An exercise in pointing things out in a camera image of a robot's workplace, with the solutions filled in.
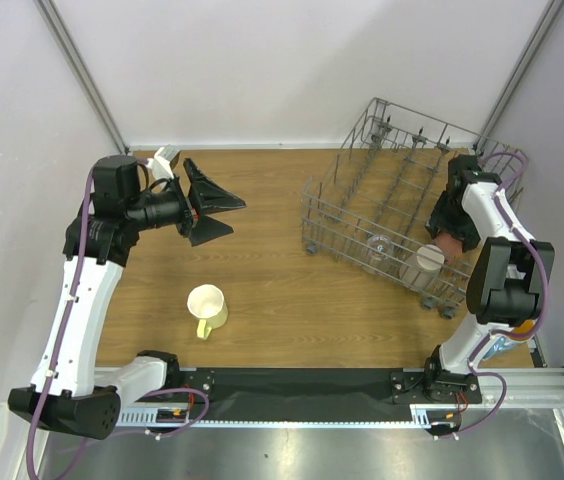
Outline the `pink patterned mug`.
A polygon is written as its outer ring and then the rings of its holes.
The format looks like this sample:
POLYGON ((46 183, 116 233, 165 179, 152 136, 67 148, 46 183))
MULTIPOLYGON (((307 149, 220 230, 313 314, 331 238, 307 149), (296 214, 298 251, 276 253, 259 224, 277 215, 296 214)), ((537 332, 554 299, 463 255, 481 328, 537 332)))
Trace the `pink patterned mug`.
POLYGON ((463 255, 463 244, 448 232, 441 231, 433 240, 446 259, 453 259, 463 255))

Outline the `beige plastic cup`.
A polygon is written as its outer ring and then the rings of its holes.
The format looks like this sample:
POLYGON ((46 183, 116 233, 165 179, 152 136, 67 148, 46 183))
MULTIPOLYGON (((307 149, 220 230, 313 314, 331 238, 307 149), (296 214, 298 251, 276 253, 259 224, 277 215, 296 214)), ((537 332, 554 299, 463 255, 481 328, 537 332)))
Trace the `beige plastic cup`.
POLYGON ((411 290, 424 290, 438 275, 444 263, 445 256, 439 247, 424 245, 402 264, 399 279, 411 290))

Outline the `clear plastic cup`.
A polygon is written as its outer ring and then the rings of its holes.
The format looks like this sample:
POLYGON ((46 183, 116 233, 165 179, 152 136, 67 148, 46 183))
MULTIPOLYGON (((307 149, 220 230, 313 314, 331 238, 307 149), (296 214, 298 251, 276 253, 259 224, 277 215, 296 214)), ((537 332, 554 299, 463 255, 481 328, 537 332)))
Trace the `clear plastic cup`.
POLYGON ((368 238, 363 269, 371 274, 387 273, 393 259, 394 244, 389 237, 373 235, 368 238))

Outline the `yellow mug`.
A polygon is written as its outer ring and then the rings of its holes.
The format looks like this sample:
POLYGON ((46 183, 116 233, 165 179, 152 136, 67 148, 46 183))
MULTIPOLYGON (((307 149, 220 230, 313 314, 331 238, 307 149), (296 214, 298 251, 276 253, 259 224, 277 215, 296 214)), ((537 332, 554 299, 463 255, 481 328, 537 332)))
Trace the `yellow mug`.
POLYGON ((197 320, 196 336, 207 340, 211 332, 228 319, 228 306, 223 292, 211 284, 195 287, 188 295, 187 309, 197 320))

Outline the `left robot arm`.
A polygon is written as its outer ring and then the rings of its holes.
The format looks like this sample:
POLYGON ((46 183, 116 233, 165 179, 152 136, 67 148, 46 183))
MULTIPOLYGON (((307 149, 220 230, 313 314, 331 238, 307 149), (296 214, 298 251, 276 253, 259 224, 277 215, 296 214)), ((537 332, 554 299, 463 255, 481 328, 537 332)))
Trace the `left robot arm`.
POLYGON ((108 306, 141 232, 174 227, 191 246, 232 233, 216 215, 245 207, 187 158, 182 189, 170 159, 112 155, 87 177, 78 214, 67 227, 62 292, 41 361, 26 387, 8 397, 33 430, 103 440, 124 408, 150 393, 175 398, 183 376, 176 355, 144 350, 98 383, 95 360, 108 306))

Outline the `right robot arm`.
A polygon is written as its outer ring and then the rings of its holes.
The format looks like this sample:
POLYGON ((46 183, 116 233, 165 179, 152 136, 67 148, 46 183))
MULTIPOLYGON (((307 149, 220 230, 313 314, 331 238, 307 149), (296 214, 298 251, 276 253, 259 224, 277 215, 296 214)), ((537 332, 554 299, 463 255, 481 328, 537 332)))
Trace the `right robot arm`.
POLYGON ((536 240, 510 206, 516 180, 484 170, 475 155, 448 163, 448 180, 426 223, 432 238, 446 234, 463 251, 480 251, 466 286, 467 315, 427 359, 424 394, 435 403, 456 400, 477 385, 478 366, 502 338, 521 343, 543 322, 555 250, 536 240))

